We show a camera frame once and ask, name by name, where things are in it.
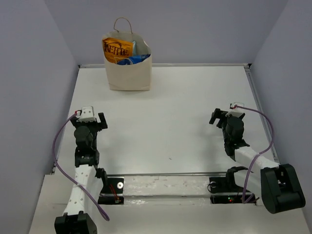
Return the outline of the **beige paper bag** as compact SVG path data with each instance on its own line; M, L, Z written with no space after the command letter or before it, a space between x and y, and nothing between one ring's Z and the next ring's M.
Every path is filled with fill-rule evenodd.
M132 25L125 17L115 20L113 31L102 38L115 38L124 41L136 41L136 55L151 54L145 61L133 65L110 63L104 56L106 75L111 90L115 91L149 91L152 78L152 51L144 39L133 32Z

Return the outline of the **blue potato chips bag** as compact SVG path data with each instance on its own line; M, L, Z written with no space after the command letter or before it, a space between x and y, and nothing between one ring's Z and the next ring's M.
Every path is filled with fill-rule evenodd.
M116 62L117 65L133 65L138 64L150 57L151 54L145 54L145 55L135 55L128 58L121 58L119 61Z

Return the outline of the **orange Kettle chips bag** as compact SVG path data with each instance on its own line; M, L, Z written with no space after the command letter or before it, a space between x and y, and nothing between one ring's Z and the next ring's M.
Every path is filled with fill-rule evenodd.
M134 44L120 39L105 38L102 40L102 47L106 60L116 64L133 55Z

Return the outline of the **light blue brown snack bag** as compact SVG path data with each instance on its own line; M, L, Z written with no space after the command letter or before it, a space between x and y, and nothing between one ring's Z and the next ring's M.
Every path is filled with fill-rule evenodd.
M136 49L136 41L132 41L133 43L133 49L132 49L132 56L136 56L137 55L137 49Z

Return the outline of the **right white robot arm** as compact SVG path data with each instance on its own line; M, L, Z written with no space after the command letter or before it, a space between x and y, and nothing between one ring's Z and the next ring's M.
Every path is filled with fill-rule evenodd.
M216 108L212 112L209 123L222 130L225 153L239 166L229 168L223 177L210 177L207 190L211 194L237 193L243 204L261 200L271 214L305 207L295 168L263 156L272 143L258 153L244 140L244 110L231 105L229 111Z

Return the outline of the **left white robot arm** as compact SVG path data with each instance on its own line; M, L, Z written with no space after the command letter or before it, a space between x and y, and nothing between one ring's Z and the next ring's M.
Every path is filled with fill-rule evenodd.
M54 228L58 234L96 234L93 210L98 210L105 221L110 220L98 203L100 193L108 187L108 177L105 169L98 166L97 136L108 125L104 114L96 115L92 106L75 111L68 121L75 128L75 175L71 177L61 168L53 147L55 166L73 183L67 206L63 215L56 217Z

